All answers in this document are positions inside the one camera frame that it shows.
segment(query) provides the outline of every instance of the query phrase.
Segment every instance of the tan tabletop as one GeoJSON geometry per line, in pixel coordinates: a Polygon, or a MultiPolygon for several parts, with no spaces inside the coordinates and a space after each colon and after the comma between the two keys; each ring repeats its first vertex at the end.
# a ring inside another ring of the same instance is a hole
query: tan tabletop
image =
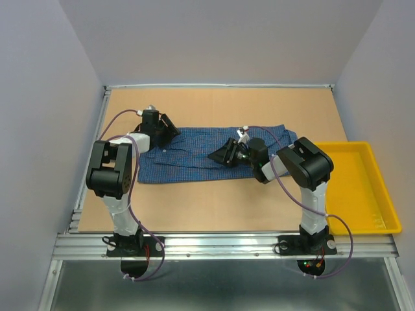
{"type": "MultiPolygon", "coordinates": [[[[298,137],[306,136],[313,142],[346,141],[328,89],[117,89],[112,91],[104,126],[121,110],[145,109],[150,104],[166,113],[177,127],[284,124],[298,137]]],[[[121,115],[106,137],[130,132],[140,122],[134,113],[121,115]]],[[[283,182],[300,198],[290,177],[283,182]]],[[[132,207],[153,231],[297,230],[302,214],[276,181],[263,185],[254,178],[138,184],[132,207]]],[[[113,230],[105,205],[90,190],[78,230],[113,230]]]]}

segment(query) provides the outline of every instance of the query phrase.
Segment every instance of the gray floor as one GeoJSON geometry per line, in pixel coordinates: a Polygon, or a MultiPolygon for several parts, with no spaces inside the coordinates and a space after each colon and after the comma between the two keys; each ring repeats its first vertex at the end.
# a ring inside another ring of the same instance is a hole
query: gray floor
{"type": "MultiPolygon", "coordinates": [[[[327,271],[343,262],[327,260],[327,271]]],[[[117,261],[70,261],[53,310],[399,310],[383,259],[353,259],[326,280],[296,272],[293,260],[181,261],[133,283],[117,261]]]]}

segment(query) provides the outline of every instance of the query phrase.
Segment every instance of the yellow tray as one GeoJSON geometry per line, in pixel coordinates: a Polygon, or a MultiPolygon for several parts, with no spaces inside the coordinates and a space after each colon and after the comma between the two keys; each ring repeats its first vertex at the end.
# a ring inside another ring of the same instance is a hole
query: yellow tray
{"type": "MultiPolygon", "coordinates": [[[[318,143],[334,162],[326,193],[326,210],[343,218],[355,235],[400,233],[399,218],[386,189],[374,153],[366,142],[318,143]]],[[[346,235],[334,218],[331,233],[346,235]]]]}

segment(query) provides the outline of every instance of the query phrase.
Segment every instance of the gray wall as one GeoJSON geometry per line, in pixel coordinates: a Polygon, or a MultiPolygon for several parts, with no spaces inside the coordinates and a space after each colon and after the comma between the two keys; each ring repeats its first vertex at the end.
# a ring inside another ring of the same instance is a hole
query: gray wall
{"type": "Polygon", "coordinates": [[[381,0],[60,0],[105,85],[334,83],[381,0]]]}
{"type": "Polygon", "coordinates": [[[37,310],[102,100],[57,0],[0,5],[0,310],[37,310]]]}
{"type": "Polygon", "coordinates": [[[415,294],[415,2],[385,0],[335,86],[351,140],[369,141],[403,232],[398,263],[415,294]]]}

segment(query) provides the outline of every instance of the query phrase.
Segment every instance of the blue cloth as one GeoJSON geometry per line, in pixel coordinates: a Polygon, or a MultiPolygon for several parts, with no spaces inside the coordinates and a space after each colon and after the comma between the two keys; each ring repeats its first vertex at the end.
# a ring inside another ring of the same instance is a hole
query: blue cloth
{"type": "MultiPolygon", "coordinates": [[[[267,127],[283,146],[297,140],[297,135],[284,125],[267,127]]],[[[228,168],[208,159],[208,154],[222,147],[229,137],[238,139],[238,128],[180,128],[182,134],[164,148],[154,149],[140,156],[138,182],[182,183],[218,179],[252,178],[248,165],[228,168]]],[[[274,138],[259,128],[249,129],[250,137],[259,137],[268,146],[269,154],[279,149],[274,138]]]]}

